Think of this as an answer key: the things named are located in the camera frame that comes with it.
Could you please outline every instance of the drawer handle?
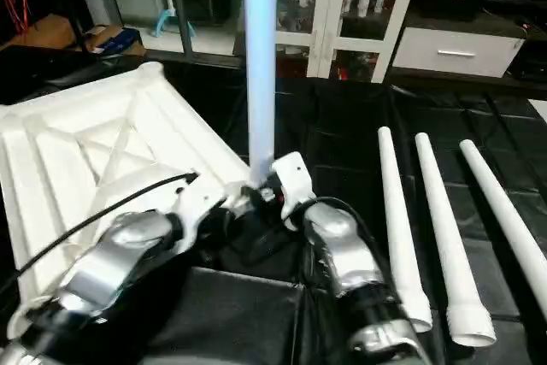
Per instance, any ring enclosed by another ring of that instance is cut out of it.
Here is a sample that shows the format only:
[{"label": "drawer handle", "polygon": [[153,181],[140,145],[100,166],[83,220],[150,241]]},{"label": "drawer handle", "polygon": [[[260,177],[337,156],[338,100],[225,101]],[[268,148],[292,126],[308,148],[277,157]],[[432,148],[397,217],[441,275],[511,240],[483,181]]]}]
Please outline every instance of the drawer handle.
[{"label": "drawer handle", "polygon": [[458,57],[467,57],[472,59],[475,57],[474,53],[467,53],[466,51],[452,51],[452,50],[437,50],[441,56],[458,56]]}]

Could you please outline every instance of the cabinet handle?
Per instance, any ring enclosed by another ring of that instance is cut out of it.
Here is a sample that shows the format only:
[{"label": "cabinet handle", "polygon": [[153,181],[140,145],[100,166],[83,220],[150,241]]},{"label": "cabinet handle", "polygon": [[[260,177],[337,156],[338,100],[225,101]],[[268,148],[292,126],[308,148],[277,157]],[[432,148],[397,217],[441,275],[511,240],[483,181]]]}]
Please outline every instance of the cabinet handle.
[{"label": "cabinet handle", "polygon": [[317,50],[315,49],[315,40],[317,39],[317,30],[314,30],[311,33],[311,41],[309,42],[309,54],[316,59],[317,58]]},{"label": "cabinet handle", "polygon": [[466,57],[472,59],[475,57],[474,53],[468,53],[466,51],[452,51],[452,50],[437,50],[437,53],[441,56],[457,56],[457,57]]}]

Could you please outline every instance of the vertical white pipe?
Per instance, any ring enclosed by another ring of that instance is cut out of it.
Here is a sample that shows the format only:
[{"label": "vertical white pipe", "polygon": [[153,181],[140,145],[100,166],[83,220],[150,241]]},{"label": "vertical white pipe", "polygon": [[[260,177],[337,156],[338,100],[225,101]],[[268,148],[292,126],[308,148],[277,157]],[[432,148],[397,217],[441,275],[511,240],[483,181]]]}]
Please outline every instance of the vertical white pipe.
[{"label": "vertical white pipe", "polygon": [[490,314],[480,301],[427,134],[421,132],[416,135],[416,147],[448,295],[446,317],[450,335],[460,345],[491,345],[496,342],[494,327]]},{"label": "vertical white pipe", "polygon": [[250,173],[257,183],[274,160],[276,3],[244,0]]},{"label": "vertical white pipe", "polygon": [[547,260],[543,251],[473,141],[463,140],[460,148],[522,267],[544,318],[547,319]]},{"label": "vertical white pipe", "polygon": [[429,300],[421,288],[420,271],[410,232],[403,186],[399,178],[391,131],[388,127],[381,127],[378,130],[378,141],[391,273],[403,307],[416,332],[424,333],[432,328],[431,310]]}]

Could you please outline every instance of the white cabinet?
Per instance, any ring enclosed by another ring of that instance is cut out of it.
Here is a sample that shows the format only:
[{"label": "white cabinet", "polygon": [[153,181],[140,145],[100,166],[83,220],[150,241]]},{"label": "white cabinet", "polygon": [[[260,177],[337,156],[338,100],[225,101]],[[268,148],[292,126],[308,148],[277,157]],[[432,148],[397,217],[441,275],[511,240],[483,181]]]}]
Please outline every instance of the white cabinet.
[{"label": "white cabinet", "polygon": [[407,27],[393,66],[503,77],[524,39]]},{"label": "white cabinet", "polygon": [[329,0],[277,0],[278,64],[288,61],[287,70],[317,76],[328,4]]},{"label": "white cabinet", "polygon": [[409,1],[278,0],[278,74],[381,82]]}]

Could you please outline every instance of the pipe end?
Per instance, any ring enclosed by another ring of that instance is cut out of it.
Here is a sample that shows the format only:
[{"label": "pipe end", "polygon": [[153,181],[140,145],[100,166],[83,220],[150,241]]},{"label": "pipe end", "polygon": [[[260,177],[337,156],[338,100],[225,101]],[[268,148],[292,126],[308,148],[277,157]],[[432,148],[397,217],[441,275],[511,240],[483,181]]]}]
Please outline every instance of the pipe end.
[{"label": "pipe end", "polygon": [[391,130],[389,127],[386,127],[386,126],[382,126],[378,129],[378,135],[382,135],[382,134],[390,134],[391,135]]},{"label": "pipe end", "polygon": [[465,139],[465,140],[460,142],[460,148],[461,149],[463,149],[466,146],[475,147],[475,143],[472,140],[469,140],[469,139]]},{"label": "pipe end", "polygon": [[424,292],[397,290],[403,309],[417,333],[426,333],[433,327],[429,300]]},{"label": "pipe end", "polygon": [[496,342],[490,314],[482,305],[450,306],[446,318],[450,336],[459,345],[479,348]]},{"label": "pipe end", "polygon": [[419,143],[419,142],[429,143],[429,136],[425,132],[419,132],[418,134],[415,135],[415,141],[416,143]]}]

